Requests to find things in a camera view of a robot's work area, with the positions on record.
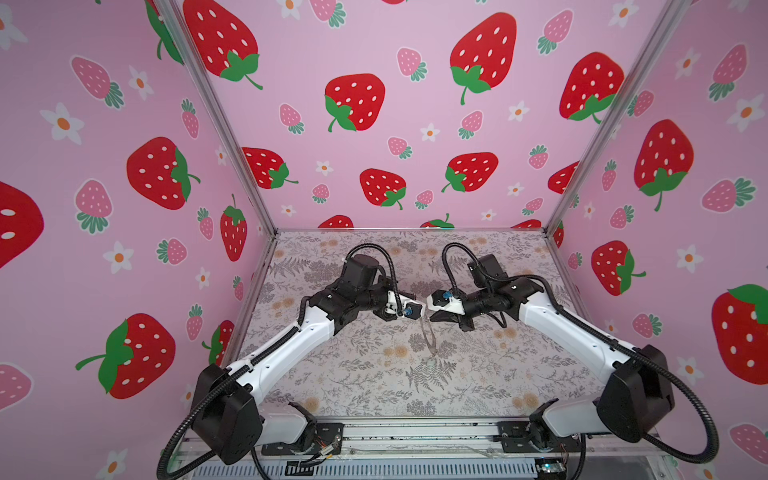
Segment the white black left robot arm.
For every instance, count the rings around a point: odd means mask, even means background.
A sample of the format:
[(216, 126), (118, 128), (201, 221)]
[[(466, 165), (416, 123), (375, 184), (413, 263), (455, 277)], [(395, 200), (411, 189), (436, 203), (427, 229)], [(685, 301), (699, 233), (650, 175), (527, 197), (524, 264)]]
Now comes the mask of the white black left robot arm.
[(360, 313), (371, 312), (384, 321), (418, 320), (424, 308), (398, 290), (395, 278), (375, 258), (356, 254), (346, 259), (339, 278), (302, 299), (295, 322), (248, 356), (201, 372), (191, 430), (227, 465), (262, 445), (310, 450), (318, 434), (317, 420), (307, 408), (296, 402), (263, 406), (275, 384)]

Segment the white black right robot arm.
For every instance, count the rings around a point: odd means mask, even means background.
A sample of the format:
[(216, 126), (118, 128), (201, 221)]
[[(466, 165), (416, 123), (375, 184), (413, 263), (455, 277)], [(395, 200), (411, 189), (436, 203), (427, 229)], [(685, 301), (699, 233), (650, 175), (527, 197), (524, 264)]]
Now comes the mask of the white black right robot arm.
[(543, 281), (533, 276), (506, 277), (492, 255), (471, 261), (468, 268), (477, 291), (434, 291), (427, 298), (431, 321), (456, 323), (469, 332), (478, 316), (499, 321), (510, 317), (555, 342), (603, 386), (597, 396), (553, 399), (538, 407), (528, 423), (530, 441), (537, 448), (547, 449), (560, 438), (581, 434), (612, 434), (637, 443), (673, 410), (671, 382), (643, 363), (650, 360), (665, 366), (666, 358), (658, 349), (635, 349), (593, 328), (556, 306)]

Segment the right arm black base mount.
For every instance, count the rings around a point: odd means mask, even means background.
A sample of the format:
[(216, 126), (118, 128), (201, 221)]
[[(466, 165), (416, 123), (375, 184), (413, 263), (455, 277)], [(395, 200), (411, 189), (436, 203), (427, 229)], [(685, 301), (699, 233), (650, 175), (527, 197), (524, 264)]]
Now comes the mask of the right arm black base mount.
[(556, 437), (546, 426), (528, 421), (501, 421), (498, 435), (504, 453), (545, 454), (579, 453), (581, 443), (573, 436)]

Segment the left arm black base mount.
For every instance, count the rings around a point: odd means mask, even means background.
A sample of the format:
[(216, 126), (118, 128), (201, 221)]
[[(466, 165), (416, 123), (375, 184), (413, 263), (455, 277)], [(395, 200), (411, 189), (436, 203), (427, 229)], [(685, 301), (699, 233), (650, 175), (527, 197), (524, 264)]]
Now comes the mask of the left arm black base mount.
[(321, 422), (309, 424), (293, 443), (273, 443), (260, 447), (265, 456), (327, 456), (339, 454), (342, 447), (344, 424)]

